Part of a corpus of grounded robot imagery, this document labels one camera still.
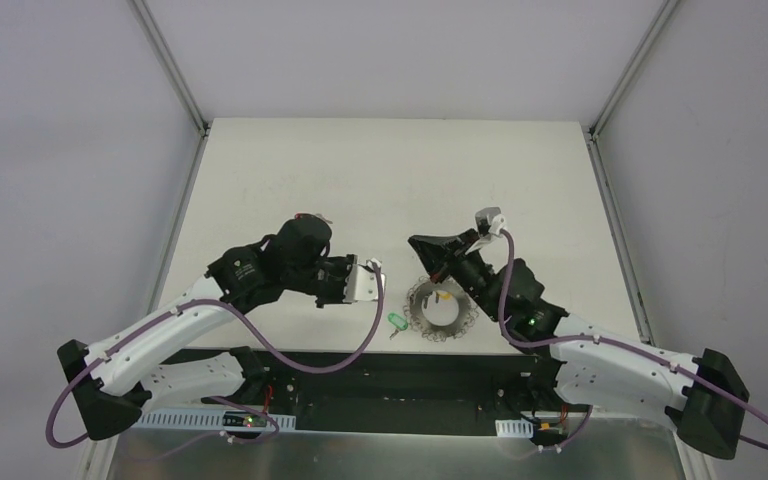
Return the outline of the green key tag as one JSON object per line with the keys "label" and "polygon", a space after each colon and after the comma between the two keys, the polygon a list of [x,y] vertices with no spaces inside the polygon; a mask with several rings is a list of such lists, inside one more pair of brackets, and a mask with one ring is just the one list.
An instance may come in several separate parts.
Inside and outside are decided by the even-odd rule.
{"label": "green key tag", "polygon": [[404,331],[409,327],[409,321],[395,312],[389,313],[387,320],[398,331]]}

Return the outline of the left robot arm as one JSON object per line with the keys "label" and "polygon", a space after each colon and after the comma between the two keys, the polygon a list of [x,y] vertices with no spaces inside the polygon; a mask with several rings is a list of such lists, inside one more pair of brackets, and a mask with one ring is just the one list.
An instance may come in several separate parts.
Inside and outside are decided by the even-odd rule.
{"label": "left robot arm", "polygon": [[178,297],[110,337],[85,344],[69,340],[57,350],[68,381],[46,424],[48,442],[67,398],[75,401],[93,441],[114,437],[158,408],[208,397],[257,402],[265,378],[247,349],[171,364],[192,341],[253,309],[278,301],[286,291],[314,298],[317,307],[381,302],[386,278],[376,260],[330,253],[332,230],[319,216],[301,213],[275,234],[228,249]]}

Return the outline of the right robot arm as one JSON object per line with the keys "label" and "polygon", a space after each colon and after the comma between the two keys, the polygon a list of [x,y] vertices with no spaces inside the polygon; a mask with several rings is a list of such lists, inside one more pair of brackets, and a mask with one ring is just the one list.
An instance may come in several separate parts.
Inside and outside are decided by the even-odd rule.
{"label": "right robot arm", "polygon": [[564,402],[598,406],[652,421],[690,447],[732,460],[737,453],[749,392],[730,358],[662,350],[612,334],[543,299],[527,263],[510,253],[500,269],[480,253],[482,237],[413,235],[408,243],[434,283],[453,280],[503,337],[541,360],[527,384],[543,410]]}

